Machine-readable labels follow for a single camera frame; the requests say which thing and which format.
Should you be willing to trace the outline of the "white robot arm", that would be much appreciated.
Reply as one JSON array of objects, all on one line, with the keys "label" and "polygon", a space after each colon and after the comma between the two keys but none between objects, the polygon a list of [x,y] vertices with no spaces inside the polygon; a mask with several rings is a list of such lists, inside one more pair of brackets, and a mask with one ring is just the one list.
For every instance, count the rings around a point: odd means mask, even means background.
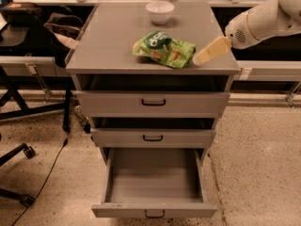
[{"label": "white robot arm", "polygon": [[301,31],[301,0],[266,0],[234,17],[225,36],[214,39],[193,56],[200,66],[223,56],[231,48],[245,49],[273,37],[286,37]]}]

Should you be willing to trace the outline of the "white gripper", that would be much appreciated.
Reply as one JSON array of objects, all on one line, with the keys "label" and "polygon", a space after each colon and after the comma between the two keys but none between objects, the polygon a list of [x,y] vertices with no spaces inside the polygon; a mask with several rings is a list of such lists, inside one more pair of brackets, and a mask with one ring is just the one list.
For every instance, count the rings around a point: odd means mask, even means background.
[{"label": "white gripper", "polygon": [[247,11],[234,17],[225,28],[227,37],[218,37],[202,48],[193,56],[193,63],[200,66],[228,53],[231,47],[242,50],[258,44],[260,41],[252,35],[247,18]]}]

